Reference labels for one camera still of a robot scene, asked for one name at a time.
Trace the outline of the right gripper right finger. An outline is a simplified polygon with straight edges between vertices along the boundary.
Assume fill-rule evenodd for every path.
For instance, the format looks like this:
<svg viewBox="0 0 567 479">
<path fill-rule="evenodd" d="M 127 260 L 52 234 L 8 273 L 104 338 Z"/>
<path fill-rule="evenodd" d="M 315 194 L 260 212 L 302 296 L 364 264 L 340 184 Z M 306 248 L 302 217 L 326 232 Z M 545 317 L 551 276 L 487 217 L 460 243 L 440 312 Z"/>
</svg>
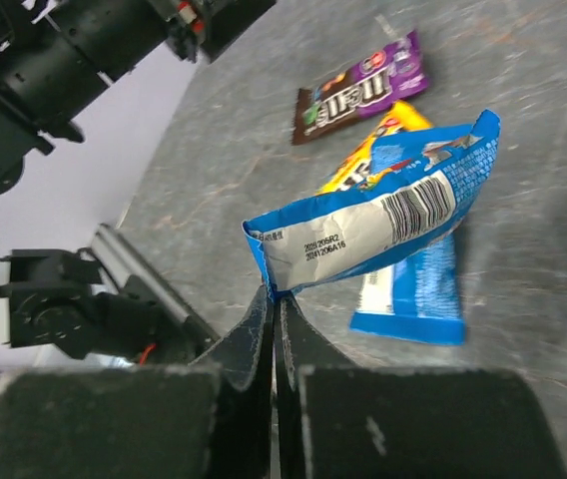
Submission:
<svg viewBox="0 0 567 479">
<path fill-rule="evenodd" d="M 276 304 L 274 335 L 281 476 L 303 478 L 298 369 L 304 365 L 353 366 L 354 362 L 307 321 L 289 293 Z"/>
</svg>

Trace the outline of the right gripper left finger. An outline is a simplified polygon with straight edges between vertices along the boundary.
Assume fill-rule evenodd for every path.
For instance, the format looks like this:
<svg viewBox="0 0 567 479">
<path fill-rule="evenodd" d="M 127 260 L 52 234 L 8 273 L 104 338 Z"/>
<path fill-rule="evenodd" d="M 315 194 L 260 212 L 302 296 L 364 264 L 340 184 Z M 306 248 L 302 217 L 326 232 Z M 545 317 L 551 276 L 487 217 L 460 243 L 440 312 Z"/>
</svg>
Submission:
<svg viewBox="0 0 567 479">
<path fill-rule="evenodd" d="M 268 478 L 271 463 L 273 303 L 260 286 L 242 320 L 194 366 L 220 374 L 208 478 Z"/>
</svg>

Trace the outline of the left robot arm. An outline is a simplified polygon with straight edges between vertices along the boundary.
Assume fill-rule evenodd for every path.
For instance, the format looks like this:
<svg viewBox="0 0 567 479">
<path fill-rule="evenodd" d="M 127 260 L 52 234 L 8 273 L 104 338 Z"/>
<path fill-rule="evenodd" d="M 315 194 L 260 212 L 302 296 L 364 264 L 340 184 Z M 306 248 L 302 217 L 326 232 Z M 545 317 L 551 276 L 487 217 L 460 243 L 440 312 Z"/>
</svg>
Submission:
<svg viewBox="0 0 567 479">
<path fill-rule="evenodd" d="M 32 150 L 84 140 L 74 118 L 165 43 L 216 60 L 271 1 L 0 1 L 0 195 Z"/>
</svg>

